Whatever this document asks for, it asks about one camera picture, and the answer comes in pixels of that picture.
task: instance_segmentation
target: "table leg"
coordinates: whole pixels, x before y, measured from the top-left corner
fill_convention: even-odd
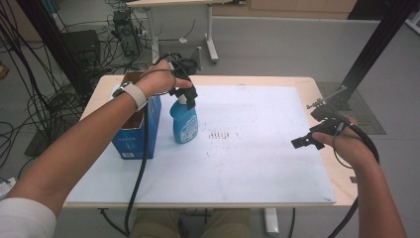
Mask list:
[[[264,208],[263,217],[266,234],[268,236],[278,236],[277,210],[275,208]]]
[[[146,16],[148,17],[149,23],[149,32],[151,34],[152,40],[152,63],[155,63],[159,58],[158,53],[158,37],[155,35],[154,24],[153,24],[153,16],[152,16],[152,9],[150,7],[144,8],[146,11]]]
[[[216,48],[214,47],[213,38],[212,38],[212,16],[213,16],[213,7],[211,4],[208,4],[208,12],[207,12],[207,34],[205,34],[206,37],[206,43],[207,48],[209,49],[210,58],[211,60],[216,63],[219,60],[219,57],[216,53]]]

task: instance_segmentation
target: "pants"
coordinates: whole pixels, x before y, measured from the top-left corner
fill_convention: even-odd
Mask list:
[[[217,209],[201,238],[251,238],[249,209]],[[139,209],[130,238],[180,238],[179,211]]]

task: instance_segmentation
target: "bottle label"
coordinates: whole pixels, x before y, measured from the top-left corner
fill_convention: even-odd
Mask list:
[[[198,123],[197,116],[193,115],[182,127],[181,130],[181,143],[186,143],[197,135]]]

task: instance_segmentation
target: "metal stand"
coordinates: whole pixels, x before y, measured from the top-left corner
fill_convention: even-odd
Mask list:
[[[391,6],[343,80],[340,88],[346,86],[347,89],[327,100],[336,110],[347,107],[353,92],[404,24],[416,3],[417,0],[401,0],[395,1],[394,5]]]

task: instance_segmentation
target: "black pole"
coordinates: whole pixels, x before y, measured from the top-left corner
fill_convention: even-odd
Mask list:
[[[352,94],[368,74],[368,71],[376,60],[380,57],[383,50],[385,50],[386,46],[388,46],[389,42],[404,24],[416,3],[417,0],[394,1],[393,6],[391,6],[380,21],[340,85],[340,88],[341,86],[346,86],[347,89],[328,99],[327,103],[329,105],[333,106],[336,110],[347,108],[348,101]]]
[[[93,86],[65,45],[61,31],[44,7],[42,0],[17,0],[17,2],[74,87],[81,104],[86,105],[93,92]]]

